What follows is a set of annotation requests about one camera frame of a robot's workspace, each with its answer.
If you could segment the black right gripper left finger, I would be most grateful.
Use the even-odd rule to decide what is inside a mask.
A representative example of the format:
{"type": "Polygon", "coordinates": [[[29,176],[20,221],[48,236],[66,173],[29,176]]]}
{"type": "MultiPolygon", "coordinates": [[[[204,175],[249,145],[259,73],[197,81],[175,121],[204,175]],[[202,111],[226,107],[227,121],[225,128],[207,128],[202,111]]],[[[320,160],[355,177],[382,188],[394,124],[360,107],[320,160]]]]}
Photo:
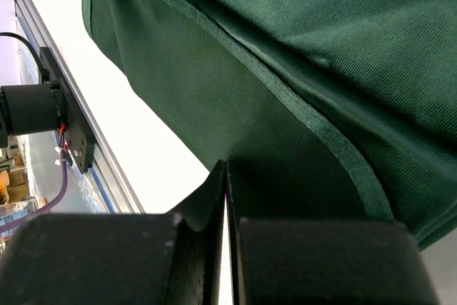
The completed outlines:
{"type": "Polygon", "coordinates": [[[3,304],[215,304],[225,165],[165,214],[44,214],[1,258],[3,304]]]}

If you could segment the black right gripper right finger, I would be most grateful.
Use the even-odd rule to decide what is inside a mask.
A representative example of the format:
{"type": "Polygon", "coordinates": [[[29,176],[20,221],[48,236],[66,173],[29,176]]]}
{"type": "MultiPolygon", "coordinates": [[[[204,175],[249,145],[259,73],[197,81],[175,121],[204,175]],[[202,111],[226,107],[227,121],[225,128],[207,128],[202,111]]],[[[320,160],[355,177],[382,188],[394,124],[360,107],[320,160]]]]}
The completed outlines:
{"type": "Polygon", "coordinates": [[[278,216],[226,164],[235,304],[437,304],[407,228],[278,216]]]}

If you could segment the green cloth napkin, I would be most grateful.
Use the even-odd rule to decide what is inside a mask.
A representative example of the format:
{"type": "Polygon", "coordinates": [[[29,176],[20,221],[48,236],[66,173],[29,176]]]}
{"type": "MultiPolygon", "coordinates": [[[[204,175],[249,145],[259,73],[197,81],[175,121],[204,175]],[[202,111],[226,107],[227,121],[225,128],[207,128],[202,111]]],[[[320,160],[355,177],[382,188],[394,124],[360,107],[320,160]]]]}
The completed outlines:
{"type": "Polygon", "coordinates": [[[82,0],[131,88],[280,215],[456,227],[456,0],[82,0]]]}

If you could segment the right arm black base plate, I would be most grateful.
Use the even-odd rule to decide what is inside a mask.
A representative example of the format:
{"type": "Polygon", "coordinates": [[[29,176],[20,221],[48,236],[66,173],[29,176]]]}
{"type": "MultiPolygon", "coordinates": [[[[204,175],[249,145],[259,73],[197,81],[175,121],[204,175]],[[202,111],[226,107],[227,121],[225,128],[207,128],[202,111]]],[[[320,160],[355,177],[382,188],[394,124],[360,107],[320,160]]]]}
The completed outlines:
{"type": "Polygon", "coordinates": [[[79,171],[82,174],[86,173],[92,167],[96,138],[86,115],[66,80],[64,70],[54,58],[53,52],[49,47],[43,46],[39,49],[39,53],[41,62],[49,73],[48,80],[52,86],[57,86],[62,93],[62,101],[59,100],[59,104],[64,107],[62,120],[66,126],[66,145],[72,153],[79,171]]]}

